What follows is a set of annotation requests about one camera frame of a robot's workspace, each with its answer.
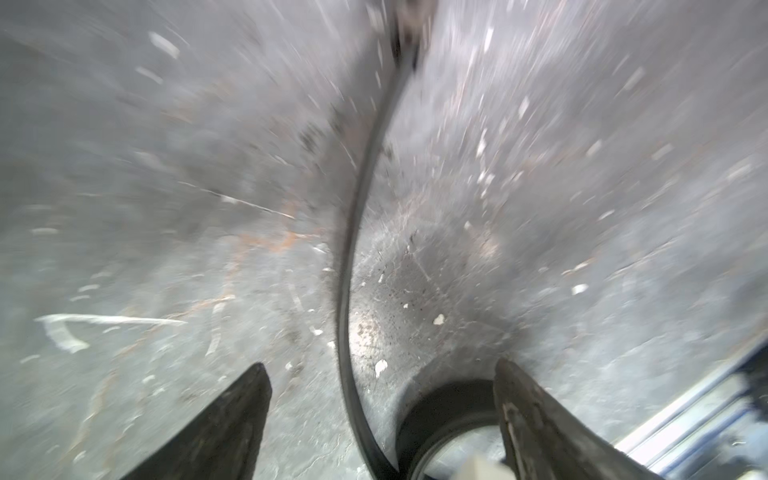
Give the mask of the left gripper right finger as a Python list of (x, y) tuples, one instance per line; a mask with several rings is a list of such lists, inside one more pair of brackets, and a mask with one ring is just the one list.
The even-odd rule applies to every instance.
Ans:
[(529, 374), (502, 358), (494, 399), (506, 463), (518, 479), (657, 479), (578, 420)]

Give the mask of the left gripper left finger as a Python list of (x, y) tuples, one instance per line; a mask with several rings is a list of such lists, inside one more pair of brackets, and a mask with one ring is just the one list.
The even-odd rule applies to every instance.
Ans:
[(251, 479), (272, 387), (266, 368), (251, 365), (213, 402), (126, 479)]

